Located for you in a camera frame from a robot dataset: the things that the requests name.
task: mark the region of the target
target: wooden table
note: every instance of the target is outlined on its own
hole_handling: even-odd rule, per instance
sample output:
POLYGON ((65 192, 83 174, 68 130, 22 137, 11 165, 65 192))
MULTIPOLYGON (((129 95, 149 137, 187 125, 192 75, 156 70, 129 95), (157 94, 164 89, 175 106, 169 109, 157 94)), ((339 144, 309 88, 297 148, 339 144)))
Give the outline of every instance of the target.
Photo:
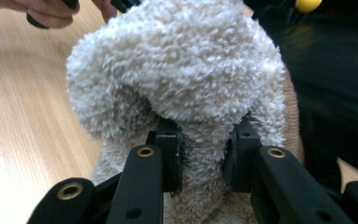
POLYGON ((90 0, 80 3, 74 24, 61 30, 0 9, 0 223, 25 223, 54 184, 90 178, 98 157, 101 143, 79 127, 65 88, 71 47, 103 25, 90 0))

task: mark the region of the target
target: screw hole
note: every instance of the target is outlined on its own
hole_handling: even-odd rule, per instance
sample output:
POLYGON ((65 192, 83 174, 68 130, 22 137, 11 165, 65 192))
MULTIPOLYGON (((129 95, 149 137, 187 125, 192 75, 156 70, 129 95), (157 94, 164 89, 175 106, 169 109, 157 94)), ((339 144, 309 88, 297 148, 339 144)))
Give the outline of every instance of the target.
POLYGON ((154 150, 151 147, 143 147, 138 149, 137 154, 140 157, 149 157, 154 154, 154 150))
POLYGON ((323 221, 331 222, 333 220, 331 218, 331 216, 328 213, 326 213, 325 211, 318 210, 315 212, 315 214, 318 218, 320 218, 323 221))
POLYGON ((279 150, 277 148, 270 148, 267 153, 275 158, 283 158, 286 156, 286 154, 282 150, 279 150))
POLYGON ((69 187, 63 191, 63 195, 70 197, 70 196, 74 195, 74 193, 76 193, 77 190, 78 190, 78 188, 75 186, 69 187))
POLYGON ((131 208, 127 211, 126 216, 129 219, 136 219, 140 217, 142 214, 142 210, 140 208, 131 208))
POLYGON ((72 182, 64 185, 57 193, 57 198, 61 200, 70 200, 77 197, 83 191, 83 185, 72 182))

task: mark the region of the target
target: black plastic bracket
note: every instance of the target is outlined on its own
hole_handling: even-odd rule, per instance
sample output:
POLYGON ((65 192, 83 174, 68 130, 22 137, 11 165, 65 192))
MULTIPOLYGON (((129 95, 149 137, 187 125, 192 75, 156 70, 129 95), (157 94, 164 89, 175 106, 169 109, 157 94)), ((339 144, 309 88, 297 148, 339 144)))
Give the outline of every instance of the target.
POLYGON ((253 170, 251 202, 259 223, 352 223, 286 149, 262 147, 253 170))
POLYGON ((95 188, 87 179, 69 178, 51 188, 28 224, 89 223, 95 209, 95 188))
POLYGON ((133 148, 127 158, 107 223, 162 222, 162 154, 158 147, 133 148))
POLYGON ((234 192, 250 192, 251 161, 262 147, 260 136, 244 117, 234 126, 227 143, 227 155, 223 168, 226 186, 234 192))
POLYGON ((155 139, 163 156, 163 190, 177 194, 182 190, 182 131, 172 120, 160 118, 155 139))

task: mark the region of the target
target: finger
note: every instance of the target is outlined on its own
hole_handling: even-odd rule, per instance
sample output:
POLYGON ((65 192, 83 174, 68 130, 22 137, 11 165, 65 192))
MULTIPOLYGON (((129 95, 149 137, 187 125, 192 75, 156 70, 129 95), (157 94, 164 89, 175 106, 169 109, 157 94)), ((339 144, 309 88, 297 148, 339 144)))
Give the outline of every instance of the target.
POLYGON ((53 17, 69 17, 76 14, 80 5, 76 8, 69 8, 62 0, 14 0, 15 2, 27 6, 35 11, 41 12, 53 17))
POLYGON ((45 25, 49 28, 63 28, 65 26, 70 25, 73 22, 72 16, 54 17, 54 16, 46 15, 44 13, 35 11, 33 9, 28 9, 27 13, 32 18, 34 18, 34 20, 38 21, 42 25, 45 25))
POLYGON ((0 1, 0 8, 10 8, 10 9, 14 9, 17 11, 25 11, 27 9, 26 6, 21 5, 17 2, 11 1, 11 0, 7 0, 7 1, 0 1))
POLYGON ((108 22, 111 18, 117 16, 117 8, 110 3, 110 0, 92 0, 92 2, 98 9, 100 9, 105 22, 108 22))

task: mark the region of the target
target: metal grommet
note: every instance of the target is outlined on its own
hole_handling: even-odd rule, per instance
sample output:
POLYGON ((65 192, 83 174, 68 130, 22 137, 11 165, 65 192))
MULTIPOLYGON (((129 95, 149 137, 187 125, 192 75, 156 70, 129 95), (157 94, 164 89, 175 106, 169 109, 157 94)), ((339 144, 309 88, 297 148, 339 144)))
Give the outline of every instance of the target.
POLYGON ((72 182, 64 185, 57 193, 57 198, 61 200, 70 200, 77 197, 83 191, 83 185, 78 182, 72 182))
POLYGON ((142 147, 136 151, 140 157, 149 157, 154 154, 154 150, 151 147, 142 147))
POLYGON ((275 158, 283 158, 286 156, 286 154, 282 150, 277 148, 270 148, 267 153, 275 158))

